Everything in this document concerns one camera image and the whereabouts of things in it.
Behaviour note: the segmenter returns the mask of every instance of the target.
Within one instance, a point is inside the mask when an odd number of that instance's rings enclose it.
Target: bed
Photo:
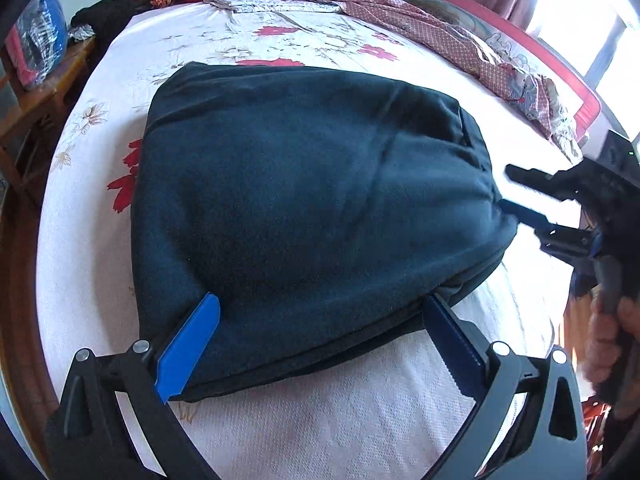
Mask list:
[[[58,396],[75,352],[122,352],[138,337],[130,261],[130,200],[146,110],[190,60],[311,65],[367,72],[460,101],[484,135],[503,196],[577,226],[579,206],[508,182],[506,164],[554,173],[570,162],[475,78],[406,37],[338,12],[233,13],[205,3],[135,16],[95,69],[69,117],[42,207],[36,306]],[[521,226],[496,271],[457,304],[489,340],[545,356],[564,311],[571,269]],[[132,439],[160,471],[125,396]],[[517,397],[502,428],[513,423]],[[171,407],[222,478],[421,478],[473,406],[425,331],[329,370]]]

